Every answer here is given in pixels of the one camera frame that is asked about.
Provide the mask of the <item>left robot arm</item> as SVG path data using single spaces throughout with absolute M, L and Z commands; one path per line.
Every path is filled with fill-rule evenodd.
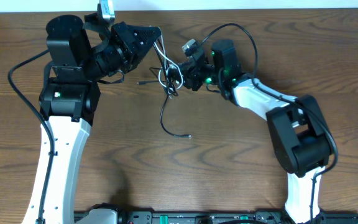
M 42 142 L 24 223 L 73 223 L 83 149 L 106 76 L 134 70 L 161 36 L 158 27 L 111 25 L 97 14 L 63 15 L 46 26 L 47 51 L 37 114 Z

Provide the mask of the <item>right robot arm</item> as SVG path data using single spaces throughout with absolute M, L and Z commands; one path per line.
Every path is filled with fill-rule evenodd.
M 285 211 L 293 223 L 311 223 L 320 213 L 318 192 L 331 154 L 336 154 L 327 124 L 313 96 L 281 94 L 244 72 L 232 40 L 212 45 L 210 62 L 199 42 L 183 47 L 187 61 L 164 62 L 169 83 L 197 91 L 215 85 L 225 100 L 266 120 L 274 154 L 287 172 Z

